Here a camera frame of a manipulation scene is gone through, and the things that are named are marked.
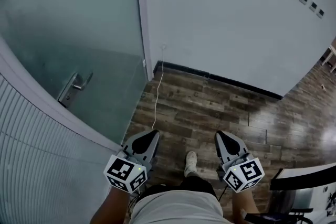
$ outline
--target shoe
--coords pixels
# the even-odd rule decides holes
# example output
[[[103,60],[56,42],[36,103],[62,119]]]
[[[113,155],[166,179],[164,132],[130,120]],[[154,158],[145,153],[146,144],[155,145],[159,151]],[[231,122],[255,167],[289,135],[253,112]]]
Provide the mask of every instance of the shoe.
[[[185,177],[187,177],[187,175],[190,172],[197,173],[196,164],[197,164],[196,152],[189,151],[187,157],[185,158],[185,170],[184,170]]]

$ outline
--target white marker cube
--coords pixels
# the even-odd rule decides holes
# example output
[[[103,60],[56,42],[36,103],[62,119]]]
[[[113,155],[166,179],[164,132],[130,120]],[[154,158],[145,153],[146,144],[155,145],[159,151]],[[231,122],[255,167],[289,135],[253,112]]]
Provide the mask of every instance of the white marker cube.
[[[224,180],[234,190],[239,193],[245,189],[255,186],[265,175],[263,167],[258,158],[244,163],[231,166]]]
[[[133,193],[147,180],[146,167],[112,155],[104,174],[108,182],[123,191]]]

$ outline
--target white door frame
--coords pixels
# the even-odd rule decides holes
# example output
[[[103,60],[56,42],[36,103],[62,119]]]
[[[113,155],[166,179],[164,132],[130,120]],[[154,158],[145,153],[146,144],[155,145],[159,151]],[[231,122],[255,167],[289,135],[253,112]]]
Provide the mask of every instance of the white door frame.
[[[0,36],[0,73],[30,103],[75,133],[114,151],[121,146],[98,133],[58,103],[28,73]]]
[[[147,78],[148,81],[151,81],[153,79],[153,72],[149,39],[147,0],[139,0],[139,12],[142,31],[143,52],[146,60]]]

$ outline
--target frosted glass panel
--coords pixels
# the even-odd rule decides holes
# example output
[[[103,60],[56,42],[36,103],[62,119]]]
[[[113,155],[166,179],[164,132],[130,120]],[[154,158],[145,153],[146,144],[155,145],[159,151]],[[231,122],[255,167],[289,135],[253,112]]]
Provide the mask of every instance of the frosted glass panel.
[[[112,151],[67,129],[0,74],[0,223],[89,223]]]
[[[121,143],[146,83],[138,0],[0,0],[0,34],[55,99],[93,72],[68,109]]]

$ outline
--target ribbed wall panel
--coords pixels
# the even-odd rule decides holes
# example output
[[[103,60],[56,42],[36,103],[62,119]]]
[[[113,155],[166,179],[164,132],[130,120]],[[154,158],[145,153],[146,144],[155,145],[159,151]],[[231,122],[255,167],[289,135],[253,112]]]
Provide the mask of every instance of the ribbed wall panel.
[[[0,74],[0,223],[88,223],[112,151],[29,103]]]

